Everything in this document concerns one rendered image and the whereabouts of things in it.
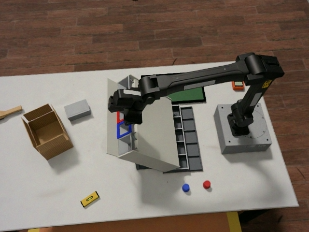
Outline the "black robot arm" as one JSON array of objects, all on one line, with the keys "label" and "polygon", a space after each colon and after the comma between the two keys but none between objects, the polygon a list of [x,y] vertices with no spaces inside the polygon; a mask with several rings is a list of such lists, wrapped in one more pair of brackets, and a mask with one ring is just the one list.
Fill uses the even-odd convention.
[{"label": "black robot arm", "polygon": [[[138,87],[118,89],[108,100],[108,110],[123,111],[125,117],[134,118],[160,97],[172,93],[226,82],[244,81],[250,86],[243,99],[231,106],[227,120],[233,136],[248,135],[248,125],[254,122],[252,113],[271,83],[285,74],[277,57],[247,53],[238,55],[236,62],[172,75],[150,75],[138,81]],[[133,109],[132,106],[137,109]]]}]

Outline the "blue plug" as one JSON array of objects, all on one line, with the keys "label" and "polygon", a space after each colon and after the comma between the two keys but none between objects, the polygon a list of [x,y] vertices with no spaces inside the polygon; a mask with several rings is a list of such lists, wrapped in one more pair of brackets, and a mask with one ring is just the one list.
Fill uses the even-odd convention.
[{"label": "blue plug", "polygon": [[182,190],[184,191],[184,192],[188,192],[189,191],[189,185],[188,184],[184,184],[183,186],[182,186]]}]

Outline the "orange pocket multimeter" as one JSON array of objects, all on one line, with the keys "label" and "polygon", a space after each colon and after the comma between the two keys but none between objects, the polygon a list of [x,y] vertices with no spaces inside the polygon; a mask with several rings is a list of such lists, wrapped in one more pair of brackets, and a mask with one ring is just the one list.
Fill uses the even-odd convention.
[{"label": "orange pocket multimeter", "polygon": [[231,82],[232,83],[232,89],[233,90],[243,90],[244,89],[244,82]]}]

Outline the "green tray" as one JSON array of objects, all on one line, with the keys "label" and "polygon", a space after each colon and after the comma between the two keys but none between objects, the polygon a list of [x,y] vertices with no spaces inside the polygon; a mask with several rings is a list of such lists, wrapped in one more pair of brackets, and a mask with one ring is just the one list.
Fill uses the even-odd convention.
[{"label": "green tray", "polygon": [[[180,74],[180,73],[166,73],[164,75],[172,75],[172,74]],[[171,98],[171,104],[205,102],[206,101],[204,87],[175,92],[175,93],[168,95],[168,97]]]}]

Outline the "yellow pocket level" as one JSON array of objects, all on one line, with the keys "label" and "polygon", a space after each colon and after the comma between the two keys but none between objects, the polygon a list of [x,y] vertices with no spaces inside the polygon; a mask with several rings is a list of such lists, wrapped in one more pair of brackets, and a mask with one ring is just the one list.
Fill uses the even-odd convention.
[{"label": "yellow pocket level", "polygon": [[87,205],[89,205],[90,203],[92,203],[94,200],[96,200],[99,197],[100,196],[95,191],[92,194],[90,194],[89,196],[87,196],[86,198],[84,198],[83,200],[81,200],[80,202],[81,202],[83,207],[86,207]]}]

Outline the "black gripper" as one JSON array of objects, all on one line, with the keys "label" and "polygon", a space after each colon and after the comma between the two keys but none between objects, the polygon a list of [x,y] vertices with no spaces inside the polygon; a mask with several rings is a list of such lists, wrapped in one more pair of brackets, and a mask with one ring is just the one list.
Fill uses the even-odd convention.
[{"label": "black gripper", "polygon": [[[133,109],[135,109],[133,106],[132,106]],[[137,110],[137,109],[135,109]],[[125,126],[129,126],[131,124],[138,124],[138,125],[141,125],[142,123],[142,111],[143,110],[137,110],[138,113],[136,114],[136,116],[134,118],[129,118],[129,117],[125,117],[125,108],[124,108],[124,124]]]}]

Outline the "open brown cardboard box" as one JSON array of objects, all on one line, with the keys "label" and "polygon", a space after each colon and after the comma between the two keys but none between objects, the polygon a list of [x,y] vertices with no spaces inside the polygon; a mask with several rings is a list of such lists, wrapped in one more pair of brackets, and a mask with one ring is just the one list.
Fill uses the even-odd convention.
[{"label": "open brown cardboard box", "polygon": [[32,146],[46,160],[74,147],[60,117],[52,108],[45,104],[23,114],[28,123],[21,118]]}]

